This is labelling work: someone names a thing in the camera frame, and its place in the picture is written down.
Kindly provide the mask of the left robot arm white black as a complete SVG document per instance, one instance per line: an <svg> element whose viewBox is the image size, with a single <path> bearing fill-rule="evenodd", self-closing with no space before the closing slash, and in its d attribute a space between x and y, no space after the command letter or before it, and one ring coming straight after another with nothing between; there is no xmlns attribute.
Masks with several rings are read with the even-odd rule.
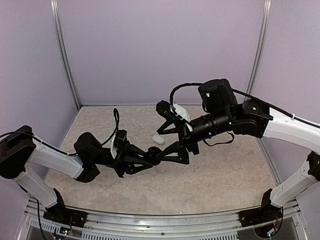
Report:
<svg viewBox="0 0 320 240"><path fill-rule="evenodd" d="M70 218L60 193L49 187L31 164L62 173L78 182L89 183L100 174L99 165L115 170L118 177L152 168L150 155L124 139L120 148L107 148L90 133L83 133L74 144L75 153L63 152L37 138L32 128L21 128L0 136L0 175L16 182L36 198L57 221Z"/></svg>

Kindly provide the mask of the black round disc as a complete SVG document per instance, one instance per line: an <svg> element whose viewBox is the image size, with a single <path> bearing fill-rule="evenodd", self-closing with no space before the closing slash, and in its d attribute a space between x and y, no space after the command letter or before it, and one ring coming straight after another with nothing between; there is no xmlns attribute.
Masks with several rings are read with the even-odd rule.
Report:
<svg viewBox="0 0 320 240"><path fill-rule="evenodd" d="M161 163L159 159L156 158L162 150L156 146L151 146L148 148L147 152L144 155L144 158L147 162L151 163L153 166L157 166Z"/></svg>

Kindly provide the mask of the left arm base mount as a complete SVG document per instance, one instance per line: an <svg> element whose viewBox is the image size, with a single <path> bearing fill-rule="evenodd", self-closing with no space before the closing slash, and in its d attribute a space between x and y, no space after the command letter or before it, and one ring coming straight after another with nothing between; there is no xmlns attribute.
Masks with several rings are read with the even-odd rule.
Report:
<svg viewBox="0 0 320 240"><path fill-rule="evenodd" d="M43 218L60 223L63 225L68 225L71 227L79 227L83 228L86 220L87 220L88 213L81 210L75 210L66 207L51 207L47 208L43 214Z"/></svg>

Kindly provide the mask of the white earbud charging case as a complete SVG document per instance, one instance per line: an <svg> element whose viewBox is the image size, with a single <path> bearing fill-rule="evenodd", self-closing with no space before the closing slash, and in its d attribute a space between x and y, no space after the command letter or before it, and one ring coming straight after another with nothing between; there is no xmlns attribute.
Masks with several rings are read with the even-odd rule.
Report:
<svg viewBox="0 0 320 240"><path fill-rule="evenodd" d="M165 143L165 139L160 135L154 135L152 141L158 145L163 145Z"/></svg>

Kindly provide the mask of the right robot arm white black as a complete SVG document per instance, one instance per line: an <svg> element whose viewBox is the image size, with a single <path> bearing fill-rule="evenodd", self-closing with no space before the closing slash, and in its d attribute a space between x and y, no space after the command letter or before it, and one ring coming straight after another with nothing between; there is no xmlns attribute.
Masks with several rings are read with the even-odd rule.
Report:
<svg viewBox="0 0 320 240"><path fill-rule="evenodd" d="M165 118L160 135L177 134L178 140L156 155L159 161L189 163L189 153L199 153L199 142L229 132L255 138L278 139L310 150L306 162L283 183L264 193L256 218L266 222L276 209L320 180L320 126L296 117L254 96L238 103L227 79L213 79L197 84L205 115L190 119L188 112L172 99L156 105Z"/></svg>

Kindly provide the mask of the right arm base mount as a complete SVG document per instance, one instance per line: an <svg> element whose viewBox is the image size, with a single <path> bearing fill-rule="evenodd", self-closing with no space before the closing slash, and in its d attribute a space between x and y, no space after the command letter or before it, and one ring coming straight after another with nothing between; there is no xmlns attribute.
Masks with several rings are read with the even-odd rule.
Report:
<svg viewBox="0 0 320 240"><path fill-rule="evenodd" d="M242 227L249 227L280 219L282 217L282 209L276 208L261 210L259 207L257 207L240 211L238 213L238 217Z"/></svg>

